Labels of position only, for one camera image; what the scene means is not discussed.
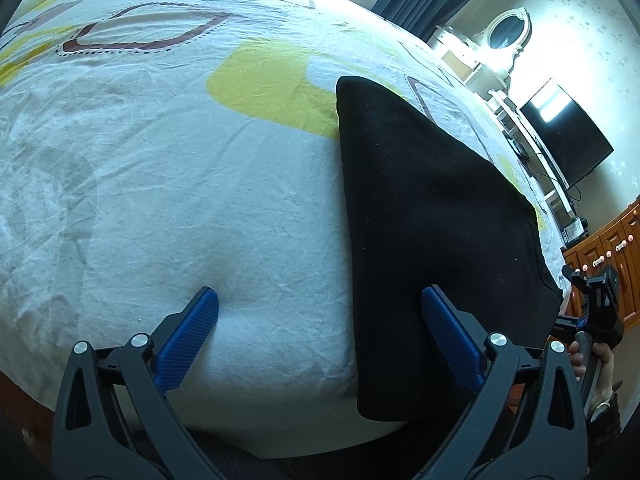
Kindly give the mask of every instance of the tv stand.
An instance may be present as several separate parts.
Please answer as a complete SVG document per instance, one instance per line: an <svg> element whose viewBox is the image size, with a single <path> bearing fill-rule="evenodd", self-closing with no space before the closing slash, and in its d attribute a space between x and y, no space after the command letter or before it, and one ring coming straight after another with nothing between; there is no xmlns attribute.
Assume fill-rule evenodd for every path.
<svg viewBox="0 0 640 480"><path fill-rule="evenodd" d="M505 131L526 150L530 159L526 168L543 189L545 201L556 216L558 225L570 224L577 215L567 193L569 184L544 142L507 94L502 90L489 90L489 95L491 99L486 102L487 107Z"/></svg>

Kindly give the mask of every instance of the human hand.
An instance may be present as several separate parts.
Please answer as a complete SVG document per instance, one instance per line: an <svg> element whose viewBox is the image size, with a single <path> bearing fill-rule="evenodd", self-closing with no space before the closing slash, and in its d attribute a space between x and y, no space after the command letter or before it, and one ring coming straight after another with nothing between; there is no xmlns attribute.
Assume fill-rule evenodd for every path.
<svg viewBox="0 0 640 480"><path fill-rule="evenodd" d="M579 345L577 341L569 346L569 361L574 367L575 380L580 381L584 377L587 368L584 365L584 356L578 352ZM601 402L609 400L613 396L613 368L614 358L613 352L606 343L594 343L592 351L602 359L602 367L600 368L600 377L596 384L596 389L591 399L590 411L595 409Z"/></svg>

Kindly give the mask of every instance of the white bed sheet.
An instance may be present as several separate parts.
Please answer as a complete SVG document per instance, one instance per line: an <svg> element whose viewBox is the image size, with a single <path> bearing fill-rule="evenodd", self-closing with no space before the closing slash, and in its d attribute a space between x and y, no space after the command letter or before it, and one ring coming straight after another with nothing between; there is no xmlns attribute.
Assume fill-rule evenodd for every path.
<svg viewBox="0 0 640 480"><path fill-rule="evenodd" d="M262 457L398 428L356 409L347 74L503 172L567 299L544 201L411 34L346 0L47 0L0 39L0 369L53 408L77 340L121 345L209 285L220 320L169 394L185 425Z"/></svg>

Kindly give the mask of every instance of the black towel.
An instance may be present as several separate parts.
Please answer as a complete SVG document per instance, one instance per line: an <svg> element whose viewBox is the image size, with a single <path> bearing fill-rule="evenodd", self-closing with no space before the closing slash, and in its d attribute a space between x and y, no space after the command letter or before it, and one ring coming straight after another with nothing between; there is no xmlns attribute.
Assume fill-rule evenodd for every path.
<svg viewBox="0 0 640 480"><path fill-rule="evenodd" d="M439 285L487 332L541 348L562 293L533 206L494 166L409 103L356 76L337 83L351 234L358 410L455 420L470 399L420 317Z"/></svg>

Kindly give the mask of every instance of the electronic device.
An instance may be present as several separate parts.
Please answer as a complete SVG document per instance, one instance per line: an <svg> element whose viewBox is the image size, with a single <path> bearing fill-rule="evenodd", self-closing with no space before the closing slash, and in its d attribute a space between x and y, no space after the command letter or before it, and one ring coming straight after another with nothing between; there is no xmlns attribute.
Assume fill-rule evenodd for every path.
<svg viewBox="0 0 640 480"><path fill-rule="evenodd" d="M593 120L552 79L520 111L540 136L569 187L613 152Z"/></svg>
<svg viewBox="0 0 640 480"><path fill-rule="evenodd" d="M572 220L572 222L562 229L562 239L564 240L564 246L570 249L574 245L578 244L581 240L588 236L587 227L589 223L586 218L578 217Z"/></svg>

